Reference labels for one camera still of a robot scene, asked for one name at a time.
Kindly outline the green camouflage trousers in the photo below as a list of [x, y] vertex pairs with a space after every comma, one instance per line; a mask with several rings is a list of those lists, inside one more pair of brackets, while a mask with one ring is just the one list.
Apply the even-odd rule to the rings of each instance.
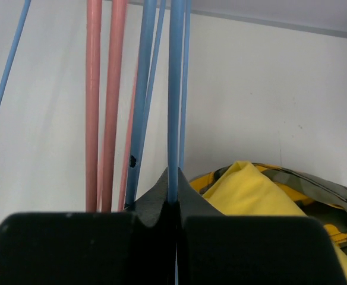
[[347, 187], [304, 172], [271, 164], [253, 166], [308, 216], [317, 219], [347, 254]]

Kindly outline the blue hanger with blue trousers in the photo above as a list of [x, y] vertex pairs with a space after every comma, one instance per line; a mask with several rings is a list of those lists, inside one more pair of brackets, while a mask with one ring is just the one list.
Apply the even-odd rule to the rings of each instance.
[[[160, 7], [156, 21], [157, 3]], [[125, 207], [131, 206], [136, 198], [165, 8], [165, 1], [144, 1], [143, 4]]]

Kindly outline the pink wire hanger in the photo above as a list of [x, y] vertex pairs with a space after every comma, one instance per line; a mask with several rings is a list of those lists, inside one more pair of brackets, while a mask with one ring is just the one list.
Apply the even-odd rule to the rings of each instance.
[[102, 201], [100, 208], [103, 212], [110, 212], [112, 209], [116, 127], [127, 7], [128, 1], [118, 0], [112, 2], [106, 86], [105, 129], [103, 136]]

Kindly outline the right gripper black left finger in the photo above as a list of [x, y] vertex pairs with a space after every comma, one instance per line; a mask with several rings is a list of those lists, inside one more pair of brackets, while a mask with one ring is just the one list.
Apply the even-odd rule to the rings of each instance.
[[168, 284], [168, 174], [117, 213], [15, 213], [0, 223], [0, 284]]

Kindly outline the pink hanger with camouflage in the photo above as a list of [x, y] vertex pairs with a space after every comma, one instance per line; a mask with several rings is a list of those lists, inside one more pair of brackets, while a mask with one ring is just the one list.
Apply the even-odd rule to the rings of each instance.
[[87, 1], [86, 33], [86, 211], [97, 211], [99, 140], [100, 34], [102, 1]]

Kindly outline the blue hanger with orange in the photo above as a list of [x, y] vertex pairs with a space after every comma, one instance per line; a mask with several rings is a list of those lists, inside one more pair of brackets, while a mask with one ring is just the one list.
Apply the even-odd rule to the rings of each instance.
[[184, 167], [191, 1], [172, 1], [168, 68], [168, 194], [178, 205], [178, 170]]

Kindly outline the light blue hanger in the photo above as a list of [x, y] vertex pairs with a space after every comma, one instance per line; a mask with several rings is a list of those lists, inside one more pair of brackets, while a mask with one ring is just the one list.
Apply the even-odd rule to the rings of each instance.
[[15, 30], [11, 47], [8, 53], [7, 61], [5, 63], [4, 71], [2, 73], [2, 77], [0, 81], [0, 107], [1, 107], [2, 99], [5, 93], [5, 89], [7, 86], [7, 82], [10, 76], [11, 68], [15, 59], [15, 55], [17, 52], [18, 44], [20, 42], [23, 28], [26, 22], [27, 14], [29, 12], [30, 4], [31, 4], [31, 0], [24, 1], [21, 14], [18, 20], [17, 28]]

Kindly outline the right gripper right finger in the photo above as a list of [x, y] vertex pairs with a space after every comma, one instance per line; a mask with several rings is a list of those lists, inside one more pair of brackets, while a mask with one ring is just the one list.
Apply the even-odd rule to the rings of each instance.
[[334, 245], [307, 216], [227, 216], [180, 178], [180, 284], [347, 284]]

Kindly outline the yellow trousers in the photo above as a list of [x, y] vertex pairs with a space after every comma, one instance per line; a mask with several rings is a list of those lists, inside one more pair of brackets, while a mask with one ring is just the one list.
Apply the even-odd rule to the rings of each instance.
[[[214, 208], [227, 216], [308, 216], [253, 164], [236, 161], [230, 166], [199, 176], [190, 184]], [[347, 277], [347, 254], [334, 241], [332, 243]]]

